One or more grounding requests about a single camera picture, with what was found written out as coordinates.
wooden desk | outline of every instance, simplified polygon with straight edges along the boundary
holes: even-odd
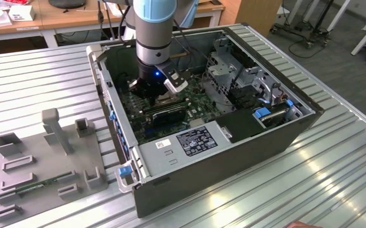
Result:
[[[78,9],[71,9],[70,12],[63,13],[63,9],[59,9],[50,5],[47,0],[40,0],[43,26],[46,29],[44,39],[48,43],[50,48],[58,47],[58,42],[55,35],[66,32],[78,32],[86,30],[100,29],[98,23],[98,3],[95,0],[88,0],[86,9],[80,7]],[[202,3],[198,7],[198,12],[195,14],[196,18],[211,17],[210,27],[219,25],[219,19],[222,11],[225,10],[223,5],[214,5],[210,2]],[[110,27],[107,14],[104,13],[104,23],[103,28]],[[112,27],[118,27],[120,24],[120,17],[115,17],[111,13]]]
[[[35,10],[35,20],[34,21],[12,21],[12,25],[0,27],[0,40],[15,39],[23,37],[40,36],[40,31],[43,30],[42,14],[39,0],[34,0],[31,5]]]
[[[98,12],[99,6],[96,0],[87,0],[84,7],[70,9],[67,13],[64,10],[54,7],[50,1],[40,0],[39,2],[43,17],[43,27],[44,29],[59,29],[68,27],[78,27],[86,25],[98,25]],[[104,14],[104,23],[108,23],[107,12],[103,2],[102,12]],[[110,11],[111,22],[120,22],[122,17],[115,17]]]
[[[66,32],[78,32],[100,29],[98,23],[98,2],[96,0],[87,0],[86,7],[70,9],[67,13],[60,8],[54,7],[48,0],[35,0],[32,2],[36,11],[36,20],[28,22],[13,22],[12,26],[0,27],[0,40],[43,36],[50,48],[58,47],[55,35]],[[107,13],[104,12],[104,5],[102,3],[102,10],[104,13],[103,28],[110,27]],[[219,19],[223,5],[214,5],[210,2],[202,3],[198,8],[195,18],[211,17],[210,27],[219,25]],[[115,17],[111,13],[112,27],[120,24],[120,17]],[[31,31],[17,31],[16,28],[35,27]]]

green circuit board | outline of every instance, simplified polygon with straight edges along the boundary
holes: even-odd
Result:
[[[178,95],[171,95],[163,100],[159,98],[155,106],[151,106],[147,99],[139,98],[131,92],[120,94],[120,100],[140,144],[190,129],[192,120],[202,119],[207,123],[220,116],[220,112],[202,88],[199,77],[188,80],[187,88]],[[154,127],[151,122],[154,114],[174,109],[184,110],[187,113],[184,121]]]

gray floor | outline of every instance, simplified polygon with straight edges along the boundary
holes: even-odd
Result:
[[[286,8],[294,7],[297,0],[285,0]],[[309,0],[303,1],[299,14],[305,12]],[[311,17],[311,23],[315,24],[317,18],[325,7],[321,2]],[[335,7],[329,11],[323,27],[329,24],[338,13]],[[289,46],[302,38],[283,31],[278,34],[270,34],[271,42],[301,63],[301,65],[329,85],[329,87],[366,114],[366,50],[362,50],[357,56],[350,54],[366,32],[362,31],[366,21],[358,19],[350,14],[345,14],[338,26],[331,32],[331,42],[326,49],[313,58],[303,59],[289,52]],[[301,56],[309,56],[321,49],[321,46],[307,50],[302,46],[295,46],[293,51]]]

blue latch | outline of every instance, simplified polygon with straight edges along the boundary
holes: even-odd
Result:
[[[122,177],[126,177],[127,175],[131,175],[132,174],[132,167],[128,165],[128,166],[126,166],[126,167],[120,167],[119,168],[119,176],[122,176]]]
[[[263,116],[267,116],[269,114],[271,114],[271,112],[269,111],[269,109],[265,108],[259,108],[254,114],[257,115],[258,118],[262,118]]]
[[[294,102],[293,102],[291,100],[287,100],[287,105],[289,105],[290,107],[293,107]]]
[[[111,111],[111,114],[110,114],[110,120],[115,120],[115,119],[116,119],[115,111],[112,110],[112,111]]]

slotted metal surface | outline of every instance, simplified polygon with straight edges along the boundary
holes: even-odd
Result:
[[[103,192],[9,227],[286,227],[294,220],[366,227],[366,117],[250,27],[231,29],[326,113],[283,153],[142,219],[132,195],[118,189],[119,160],[86,46],[0,55],[0,133],[43,132],[39,112],[51,107],[60,111],[62,126],[87,117],[98,127],[110,179]]]

